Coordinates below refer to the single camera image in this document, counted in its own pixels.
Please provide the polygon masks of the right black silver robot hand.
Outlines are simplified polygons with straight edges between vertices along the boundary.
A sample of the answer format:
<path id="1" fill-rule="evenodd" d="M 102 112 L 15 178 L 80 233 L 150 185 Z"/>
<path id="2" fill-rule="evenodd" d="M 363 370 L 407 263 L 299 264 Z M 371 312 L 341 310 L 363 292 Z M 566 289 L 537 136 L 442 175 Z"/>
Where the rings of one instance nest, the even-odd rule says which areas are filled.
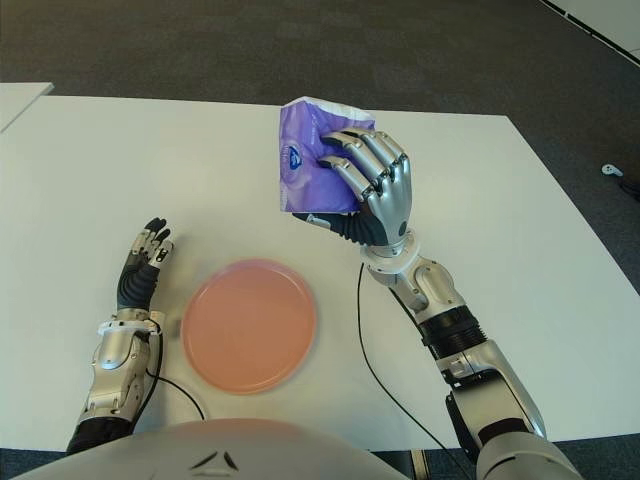
<path id="1" fill-rule="evenodd" d="M 345 128 L 321 136 L 338 150 L 319 165 L 338 174 L 355 195 L 354 213 L 296 213 L 295 218 L 354 243 L 388 247 L 406 236 L 412 208 L 411 164 L 404 148 L 383 131 Z"/>

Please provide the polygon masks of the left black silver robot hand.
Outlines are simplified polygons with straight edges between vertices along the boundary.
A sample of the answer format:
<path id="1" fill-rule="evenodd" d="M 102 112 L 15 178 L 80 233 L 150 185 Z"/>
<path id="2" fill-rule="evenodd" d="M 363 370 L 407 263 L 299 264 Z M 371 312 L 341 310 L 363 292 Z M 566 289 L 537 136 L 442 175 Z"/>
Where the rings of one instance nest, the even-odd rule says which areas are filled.
<path id="1" fill-rule="evenodd" d="M 117 284 L 118 310 L 149 310 L 160 271 L 174 249 L 170 234 L 167 220 L 155 217 L 136 236 Z"/>

